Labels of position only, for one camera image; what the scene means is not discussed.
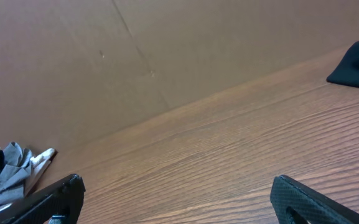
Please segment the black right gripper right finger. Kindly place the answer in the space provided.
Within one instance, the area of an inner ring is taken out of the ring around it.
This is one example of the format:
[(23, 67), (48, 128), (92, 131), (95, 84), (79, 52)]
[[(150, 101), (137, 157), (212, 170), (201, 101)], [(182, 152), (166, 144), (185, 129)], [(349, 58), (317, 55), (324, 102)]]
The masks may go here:
[(270, 202), (279, 224), (359, 224), (359, 213), (286, 175), (274, 178)]

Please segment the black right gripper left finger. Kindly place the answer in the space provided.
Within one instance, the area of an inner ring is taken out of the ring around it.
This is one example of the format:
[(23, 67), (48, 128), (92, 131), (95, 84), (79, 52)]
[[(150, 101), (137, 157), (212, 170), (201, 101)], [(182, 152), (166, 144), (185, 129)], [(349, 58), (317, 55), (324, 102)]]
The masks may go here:
[(70, 174), (0, 211), (0, 224), (76, 224), (84, 194), (82, 178)]

